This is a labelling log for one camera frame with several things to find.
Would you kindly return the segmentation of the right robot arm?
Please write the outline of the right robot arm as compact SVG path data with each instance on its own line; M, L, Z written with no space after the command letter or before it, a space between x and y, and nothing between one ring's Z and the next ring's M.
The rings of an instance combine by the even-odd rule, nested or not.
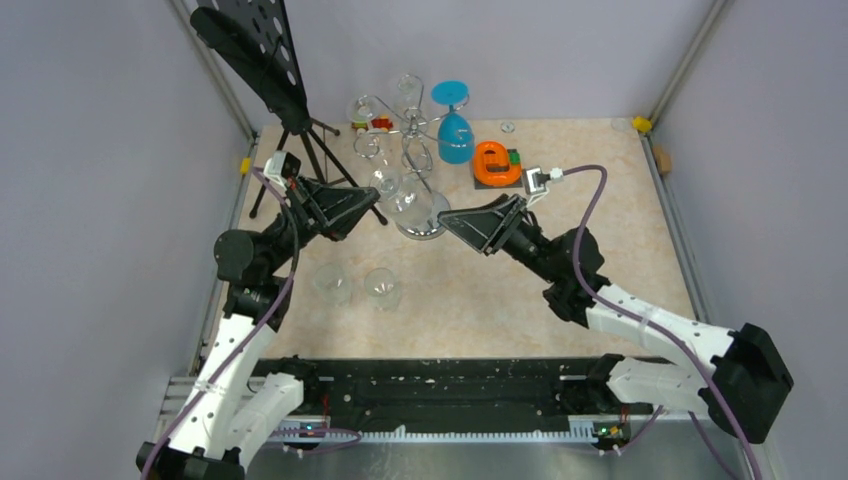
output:
M447 210L439 223L475 251L504 252L548 283L542 296L566 322L618 336L657 362L606 354L586 385L589 404L612 412L651 403L707 415L724 432L763 443L794 386L769 333L688 319L638 299L600 274L604 258L587 229L553 239L519 195L482 207Z

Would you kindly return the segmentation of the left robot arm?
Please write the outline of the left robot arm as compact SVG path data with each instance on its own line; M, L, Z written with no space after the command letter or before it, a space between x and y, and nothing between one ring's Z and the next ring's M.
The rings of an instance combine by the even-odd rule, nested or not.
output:
M214 243L226 301L213 345L190 393L154 443L139 448L143 479L243 479L262 446L294 411L319 404L320 386L272 373L249 401L249 379L288 309L301 250L317 236L345 239L379 199L373 187L282 180L280 211L263 230L230 229Z

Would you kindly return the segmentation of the clear ribbed wine glass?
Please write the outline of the clear ribbed wine glass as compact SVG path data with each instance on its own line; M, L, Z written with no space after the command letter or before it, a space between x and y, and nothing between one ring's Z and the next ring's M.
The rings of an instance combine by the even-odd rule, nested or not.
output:
M435 205L433 194L415 174L384 167L372 173L369 186L379 193L379 210L396 224L420 227L431 219Z
M369 271L363 286L371 304L381 311L394 311L402 297L402 289L395 273L384 267Z
M314 274L313 286L320 297L334 307L348 305L352 297L351 281L344 268L337 263L320 266Z

